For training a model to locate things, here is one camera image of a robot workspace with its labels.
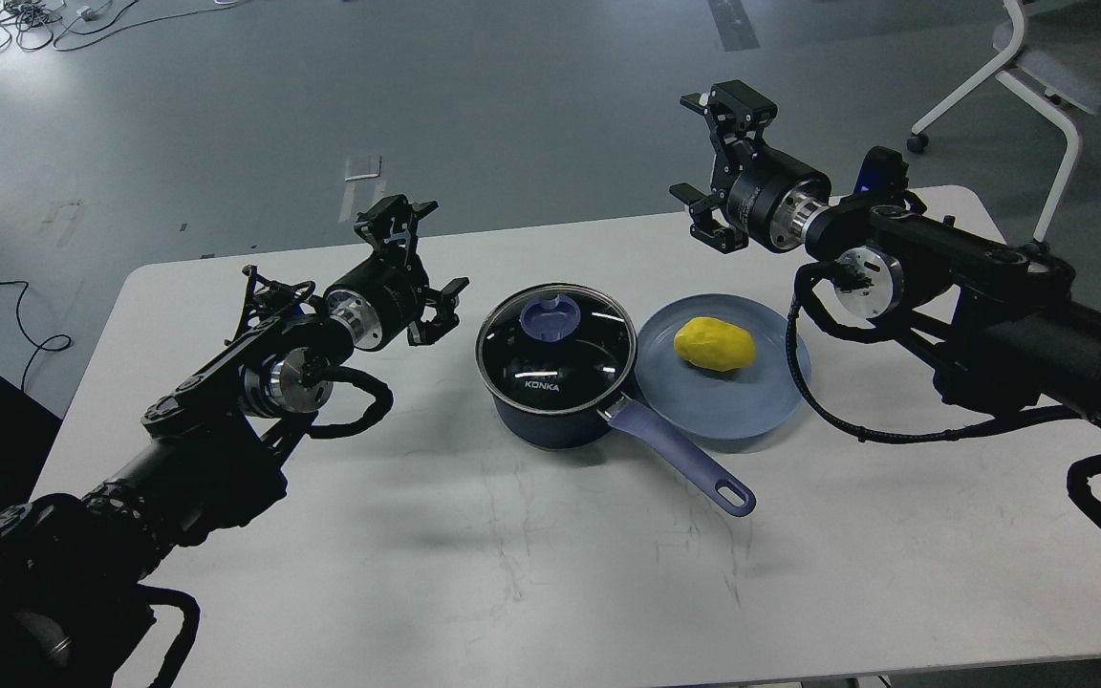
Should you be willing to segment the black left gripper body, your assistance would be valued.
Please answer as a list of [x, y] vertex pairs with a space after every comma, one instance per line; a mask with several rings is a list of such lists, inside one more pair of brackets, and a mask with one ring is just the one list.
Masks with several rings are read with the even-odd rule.
[[375, 352], [401, 332], [412, 347], [437, 343], [445, 336], [440, 295], [417, 254], [375, 251], [325, 290], [325, 306], [356, 349]]

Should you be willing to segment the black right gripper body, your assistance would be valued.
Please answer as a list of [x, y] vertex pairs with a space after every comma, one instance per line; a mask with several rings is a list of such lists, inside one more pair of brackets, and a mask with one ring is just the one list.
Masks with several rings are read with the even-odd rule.
[[831, 181], [822, 171], [764, 142], [723, 145], [709, 187], [723, 196], [721, 211], [730, 226], [776, 253], [804, 243], [802, 230], [792, 227], [796, 207], [831, 196]]

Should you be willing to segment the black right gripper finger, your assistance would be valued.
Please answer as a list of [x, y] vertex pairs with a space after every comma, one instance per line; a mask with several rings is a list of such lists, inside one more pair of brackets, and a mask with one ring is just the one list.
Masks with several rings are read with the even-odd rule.
[[690, 218], [690, 234], [716, 249], [722, 254], [730, 254], [750, 245], [750, 236], [733, 226], [718, 222], [715, 212], [722, 205], [718, 193], [704, 195], [690, 183], [677, 183], [671, 187], [671, 196], [684, 205]]
[[745, 81], [720, 81], [704, 92], [686, 92], [680, 105], [706, 120], [722, 173], [739, 173], [761, 156], [766, 127], [778, 114], [777, 105]]

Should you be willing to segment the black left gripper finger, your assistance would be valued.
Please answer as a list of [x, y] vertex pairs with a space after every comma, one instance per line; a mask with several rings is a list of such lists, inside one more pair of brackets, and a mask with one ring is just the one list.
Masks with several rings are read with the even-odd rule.
[[390, 269], [401, 269], [415, 279], [427, 279], [427, 271], [417, 253], [419, 221], [440, 208], [438, 201], [410, 203], [405, 195], [386, 196], [355, 218], [355, 234], [372, 248], [377, 258]]
[[417, 316], [430, 308], [434, 314], [430, 319], [414, 319], [407, 327], [407, 341], [411, 347], [430, 347], [440, 341], [443, 336], [454, 331], [459, 326], [460, 317], [456, 313], [460, 304], [460, 295], [470, 286], [470, 279], [451, 279], [442, 290], [428, 286], [416, 287]]

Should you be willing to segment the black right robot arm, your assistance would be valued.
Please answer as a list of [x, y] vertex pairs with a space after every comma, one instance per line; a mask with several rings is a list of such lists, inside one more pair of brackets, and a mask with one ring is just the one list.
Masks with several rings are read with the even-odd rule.
[[[908, 162], [875, 145], [853, 192], [831, 200], [820, 170], [768, 144], [777, 114], [745, 81], [712, 84], [682, 106], [701, 114], [715, 152], [707, 190], [673, 184], [696, 240], [728, 254], [750, 244], [802, 247], [787, 316], [792, 383], [830, 426], [860, 441], [961, 441], [1061, 419], [1101, 428], [1101, 312], [1073, 301], [1073, 266], [1040, 241], [1010, 247], [926, 217]], [[931, 367], [945, 404], [984, 421], [929, 434], [879, 432], [839, 418], [814, 395], [798, 354], [798, 319], [844, 341], [893, 341]], [[1091, 481], [1101, 454], [1068, 467], [1073, 505], [1101, 529]]]

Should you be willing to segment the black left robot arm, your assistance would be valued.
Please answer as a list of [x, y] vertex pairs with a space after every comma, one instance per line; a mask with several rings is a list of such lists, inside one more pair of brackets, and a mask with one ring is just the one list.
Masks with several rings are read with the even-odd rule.
[[351, 369], [399, 334], [428, 347], [459, 326], [468, 279], [433, 288], [417, 243], [438, 207], [392, 195], [355, 220], [370, 256], [324, 291], [244, 267], [239, 326], [224, 351], [141, 415], [148, 447], [86, 496], [0, 510], [0, 687], [109, 687], [157, 622], [179, 630], [150, 679], [171, 687], [200, 630], [184, 591], [145, 583], [167, 554], [248, 526], [287, 496], [283, 467], [304, 439], [370, 430], [388, 384]]

